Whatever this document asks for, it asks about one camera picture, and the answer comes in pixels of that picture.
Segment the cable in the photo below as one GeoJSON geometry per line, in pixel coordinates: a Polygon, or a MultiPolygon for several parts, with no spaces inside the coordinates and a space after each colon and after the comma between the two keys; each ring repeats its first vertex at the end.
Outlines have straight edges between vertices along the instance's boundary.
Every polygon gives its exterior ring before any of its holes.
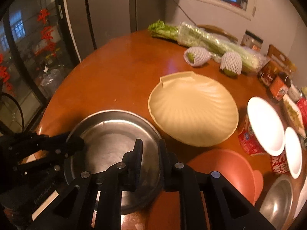
{"type": "Polygon", "coordinates": [[[181,11],[185,14],[185,16],[186,16],[191,22],[193,22],[193,24],[194,24],[195,26],[197,26],[197,24],[187,15],[187,13],[182,9],[182,7],[180,7],[179,4],[178,4],[175,0],[173,0],[173,1],[174,1],[174,3],[181,9],[181,11]]]}
{"type": "Polygon", "coordinates": [[[18,107],[19,112],[20,112],[20,116],[21,116],[21,132],[23,132],[24,127],[25,127],[25,123],[24,123],[23,113],[22,113],[22,110],[21,110],[19,103],[17,102],[17,100],[12,95],[10,95],[8,93],[1,92],[1,95],[10,98],[15,103],[15,105],[18,107]]]}

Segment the black lid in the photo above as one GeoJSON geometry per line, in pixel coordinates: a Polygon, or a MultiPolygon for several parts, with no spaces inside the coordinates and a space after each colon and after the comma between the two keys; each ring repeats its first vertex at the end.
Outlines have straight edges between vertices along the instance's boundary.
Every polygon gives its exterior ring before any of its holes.
{"type": "Polygon", "coordinates": [[[249,31],[246,30],[246,31],[245,31],[245,34],[248,35],[248,36],[250,36],[250,37],[252,37],[252,38],[254,38],[256,41],[260,42],[260,44],[263,43],[263,40],[260,39],[258,36],[254,35],[253,33],[251,33],[251,32],[249,32],[249,31]]]}

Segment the sauce bottle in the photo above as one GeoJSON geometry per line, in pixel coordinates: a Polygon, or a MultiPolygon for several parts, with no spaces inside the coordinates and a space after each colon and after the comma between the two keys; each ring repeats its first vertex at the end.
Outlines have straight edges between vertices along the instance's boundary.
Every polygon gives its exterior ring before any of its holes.
{"type": "Polygon", "coordinates": [[[269,87],[272,97],[276,101],[282,100],[284,95],[287,93],[291,87],[291,80],[288,74],[285,72],[279,72],[276,78],[273,80],[269,87]]]}

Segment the screw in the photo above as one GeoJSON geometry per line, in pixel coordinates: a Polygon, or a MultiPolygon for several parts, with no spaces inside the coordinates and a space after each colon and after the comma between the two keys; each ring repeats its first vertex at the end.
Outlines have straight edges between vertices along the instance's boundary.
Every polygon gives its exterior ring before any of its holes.
{"type": "Polygon", "coordinates": [[[118,169],[123,169],[124,167],[126,167],[126,164],[123,163],[123,162],[120,162],[120,163],[117,163],[117,164],[116,164],[116,167],[117,167],[118,169]]]}
{"type": "Polygon", "coordinates": [[[211,176],[214,177],[214,178],[220,178],[221,173],[218,172],[218,171],[212,171],[211,172],[211,176]]]}
{"type": "Polygon", "coordinates": [[[89,176],[90,176],[90,173],[87,172],[87,171],[83,171],[83,172],[81,173],[81,177],[82,177],[82,178],[88,178],[89,176]]]}
{"type": "Polygon", "coordinates": [[[60,171],[60,169],[61,169],[61,167],[59,165],[55,165],[53,168],[56,172],[60,171]]]}
{"type": "Polygon", "coordinates": [[[182,169],[184,167],[184,164],[183,163],[175,163],[175,168],[177,169],[182,169]]]}

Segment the stainless steel basin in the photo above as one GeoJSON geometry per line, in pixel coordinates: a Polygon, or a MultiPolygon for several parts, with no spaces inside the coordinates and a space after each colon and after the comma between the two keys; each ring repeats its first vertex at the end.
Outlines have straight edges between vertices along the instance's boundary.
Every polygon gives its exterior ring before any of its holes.
{"type": "Polygon", "coordinates": [[[281,230],[289,215],[293,200],[293,189],[287,175],[280,176],[268,191],[260,212],[276,228],[281,230]]]}

